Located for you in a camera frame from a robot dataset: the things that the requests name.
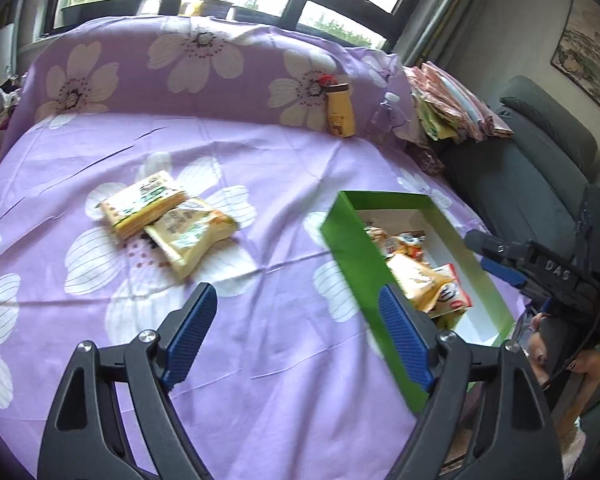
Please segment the white red blue snack packet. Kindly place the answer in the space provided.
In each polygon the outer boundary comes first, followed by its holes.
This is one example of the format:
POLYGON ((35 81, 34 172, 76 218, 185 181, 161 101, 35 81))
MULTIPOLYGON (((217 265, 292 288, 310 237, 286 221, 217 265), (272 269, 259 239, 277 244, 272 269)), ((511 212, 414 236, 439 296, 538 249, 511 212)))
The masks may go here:
POLYGON ((452 263, 439 266, 434 270, 447 278, 450 278, 451 281, 441 287, 436 305, 428 313, 430 318, 440 318, 442 315, 464 312, 471 308, 471 300, 463 287, 460 286, 460 279, 458 278, 452 263))

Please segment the orange yellow snack packet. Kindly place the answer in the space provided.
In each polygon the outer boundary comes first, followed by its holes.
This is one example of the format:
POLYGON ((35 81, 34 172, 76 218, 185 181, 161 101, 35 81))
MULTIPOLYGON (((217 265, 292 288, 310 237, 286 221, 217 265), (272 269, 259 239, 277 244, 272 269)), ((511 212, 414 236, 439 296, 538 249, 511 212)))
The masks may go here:
POLYGON ((393 255, 386 263, 404 296, 416 310, 422 312, 429 312, 436 305, 441 287, 451 281, 443 274, 401 254, 393 255))

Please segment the green cardboard box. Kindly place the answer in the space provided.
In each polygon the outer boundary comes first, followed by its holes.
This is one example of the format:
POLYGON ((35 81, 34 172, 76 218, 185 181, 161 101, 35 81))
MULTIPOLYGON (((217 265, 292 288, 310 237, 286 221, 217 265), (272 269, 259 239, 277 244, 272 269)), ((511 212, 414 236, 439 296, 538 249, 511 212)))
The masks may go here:
POLYGON ((380 312, 381 287, 396 286, 435 326, 470 344, 495 346, 514 327, 515 301, 501 296, 450 219, 426 195, 342 191, 321 227, 413 413, 422 411, 426 394, 405 369, 411 353, 400 347, 398 329, 380 312))

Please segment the dark grey sofa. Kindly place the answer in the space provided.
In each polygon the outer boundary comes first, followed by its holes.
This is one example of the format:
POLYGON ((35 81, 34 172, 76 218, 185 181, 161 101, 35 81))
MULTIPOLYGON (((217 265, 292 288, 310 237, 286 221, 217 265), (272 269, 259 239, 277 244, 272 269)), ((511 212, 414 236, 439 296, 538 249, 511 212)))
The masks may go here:
POLYGON ((585 187, 600 186, 594 136, 521 75, 502 89, 495 114, 513 136, 442 148, 445 177, 497 237, 506 242, 535 240, 573 258, 585 187))

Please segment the orange cartoon snack packet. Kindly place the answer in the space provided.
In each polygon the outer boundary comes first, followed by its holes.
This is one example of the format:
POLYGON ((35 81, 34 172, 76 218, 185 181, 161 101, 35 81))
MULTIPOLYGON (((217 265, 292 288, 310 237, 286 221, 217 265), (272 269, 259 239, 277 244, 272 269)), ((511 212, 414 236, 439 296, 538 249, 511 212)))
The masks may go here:
POLYGON ((364 231, 385 259, 395 254, 401 254, 416 261, 424 258, 424 241, 426 233, 419 230, 409 230, 396 235, 387 233, 378 226, 366 226, 364 231))

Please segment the folded pink cloth stack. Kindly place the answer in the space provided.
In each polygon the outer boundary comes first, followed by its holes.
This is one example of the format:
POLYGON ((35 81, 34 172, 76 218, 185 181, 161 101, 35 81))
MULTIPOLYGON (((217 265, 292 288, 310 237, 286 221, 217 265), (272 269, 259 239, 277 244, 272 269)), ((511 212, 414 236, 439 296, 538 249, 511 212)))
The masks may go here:
POLYGON ((404 66, 422 130, 434 142, 490 138, 509 139, 514 133, 485 102, 479 100, 449 73, 431 62, 404 66))

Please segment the clear plastic water bottle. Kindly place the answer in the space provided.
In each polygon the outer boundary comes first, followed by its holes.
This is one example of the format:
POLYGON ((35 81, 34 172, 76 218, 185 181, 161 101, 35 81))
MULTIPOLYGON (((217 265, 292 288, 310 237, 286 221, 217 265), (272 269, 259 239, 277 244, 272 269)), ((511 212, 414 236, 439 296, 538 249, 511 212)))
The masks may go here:
POLYGON ((382 141, 389 133, 404 127, 407 117, 399 106, 400 96, 387 91, 382 101, 376 106, 367 124, 367 133, 375 141, 382 141))

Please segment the yellow bottle with brown cap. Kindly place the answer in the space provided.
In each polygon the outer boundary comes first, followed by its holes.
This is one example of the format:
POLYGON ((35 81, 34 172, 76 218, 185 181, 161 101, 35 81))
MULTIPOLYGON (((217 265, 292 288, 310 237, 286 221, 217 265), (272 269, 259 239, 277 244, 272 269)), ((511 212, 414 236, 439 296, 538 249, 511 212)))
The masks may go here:
POLYGON ((326 116, 329 133, 350 138, 356 133, 350 84, 334 76, 323 75, 318 84, 326 96, 326 116))

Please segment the framed landscape painting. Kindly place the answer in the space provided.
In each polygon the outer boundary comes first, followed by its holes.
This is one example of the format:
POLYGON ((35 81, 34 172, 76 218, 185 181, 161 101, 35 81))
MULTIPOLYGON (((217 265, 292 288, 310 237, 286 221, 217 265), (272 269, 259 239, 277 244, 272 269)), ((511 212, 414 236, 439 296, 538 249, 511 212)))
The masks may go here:
POLYGON ((600 5, 571 0, 550 61, 600 108, 600 5))

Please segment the cream green corn snack packet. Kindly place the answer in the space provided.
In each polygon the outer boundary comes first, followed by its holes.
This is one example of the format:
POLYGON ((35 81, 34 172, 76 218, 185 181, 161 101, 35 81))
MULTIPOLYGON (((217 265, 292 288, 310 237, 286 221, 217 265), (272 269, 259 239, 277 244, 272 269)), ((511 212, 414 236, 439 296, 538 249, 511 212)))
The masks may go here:
POLYGON ((213 244, 226 240, 237 230, 234 218, 198 197, 169 209, 144 227, 180 280, 194 272, 213 244))

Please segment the soda cracker packet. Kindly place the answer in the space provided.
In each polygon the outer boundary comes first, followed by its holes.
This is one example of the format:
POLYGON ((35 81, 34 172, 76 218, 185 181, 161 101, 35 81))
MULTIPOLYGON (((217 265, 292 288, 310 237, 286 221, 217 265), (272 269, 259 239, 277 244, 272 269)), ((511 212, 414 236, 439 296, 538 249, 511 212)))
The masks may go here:
POLYGON ((160 170, 110 195, 99 208, 114 234, 127 240, 187 199, 184 188, 160 170))

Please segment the purple floral bed sheet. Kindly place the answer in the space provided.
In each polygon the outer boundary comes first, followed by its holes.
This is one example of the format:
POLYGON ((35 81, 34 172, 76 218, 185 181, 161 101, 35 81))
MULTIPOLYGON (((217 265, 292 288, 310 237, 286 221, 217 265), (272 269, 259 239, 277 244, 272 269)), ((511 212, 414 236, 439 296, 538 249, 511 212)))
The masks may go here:
POLYGON ((414 426, 322 233, 342 191, 428 195, 479 217, 367 124, 411 92, 395 56, 208 18, 102 18, 27 73, 0 154, 0 436, 24 470, 71 353, 125 344, 199 282, 219 310, 173 404, 218 479, 380 479, 414 426), (323 75, 356 133, 329 133, 323 75), (238 223, 180 280, 99 204, 166 171, 238 223))

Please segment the white black plush toy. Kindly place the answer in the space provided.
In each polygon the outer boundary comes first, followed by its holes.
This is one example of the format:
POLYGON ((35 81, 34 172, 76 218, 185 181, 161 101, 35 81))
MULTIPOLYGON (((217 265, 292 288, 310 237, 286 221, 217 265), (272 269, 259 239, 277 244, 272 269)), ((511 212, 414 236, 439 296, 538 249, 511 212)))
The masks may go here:
POLYGON ((10 77, 0 85, 0 130, 4 130, 20 101, 22 80, 10 77))

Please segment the potted plant on windowsill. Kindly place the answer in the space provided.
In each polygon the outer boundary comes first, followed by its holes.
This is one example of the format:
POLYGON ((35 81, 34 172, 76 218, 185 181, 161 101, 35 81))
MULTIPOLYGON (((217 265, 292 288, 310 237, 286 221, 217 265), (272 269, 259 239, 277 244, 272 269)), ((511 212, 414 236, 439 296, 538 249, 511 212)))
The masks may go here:
POLYGON ((228 0, 200 0, 197 14, 200 16, 212 16, 224 20, 233 3, 228 0))

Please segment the black planter box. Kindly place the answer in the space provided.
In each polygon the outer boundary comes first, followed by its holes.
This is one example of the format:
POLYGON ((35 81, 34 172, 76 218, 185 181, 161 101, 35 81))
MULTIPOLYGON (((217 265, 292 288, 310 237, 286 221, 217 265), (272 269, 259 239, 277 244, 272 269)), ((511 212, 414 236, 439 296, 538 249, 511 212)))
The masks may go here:
POLYGON ((83 24, 106 16, 137 15, 146 0, 97 0, 75 3, 59 10, 55 27, 83 24))

